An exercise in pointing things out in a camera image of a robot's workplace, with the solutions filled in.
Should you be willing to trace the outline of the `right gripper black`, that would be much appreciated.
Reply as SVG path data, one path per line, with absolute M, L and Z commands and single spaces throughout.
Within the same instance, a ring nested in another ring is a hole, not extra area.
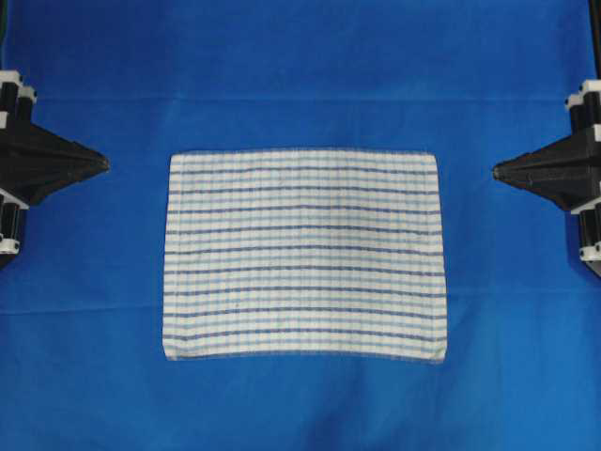
M 578 217 L 578 256 L 600 276 L 600 81 L 585 80 L 566 100 L 572 136 L 498 163 L 493 178 Z

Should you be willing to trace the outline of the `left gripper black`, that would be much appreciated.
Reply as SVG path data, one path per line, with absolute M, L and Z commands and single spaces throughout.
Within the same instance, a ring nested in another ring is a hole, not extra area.
M 46 197 L 109 170 L 91 148 L 31 123 L 37 91 L 16 70 L 1 70 L 1 268 L 20 253 L 26 212 Z M 22 158 L 72 159 L 92 163 L 44 175 L 19 175 Z

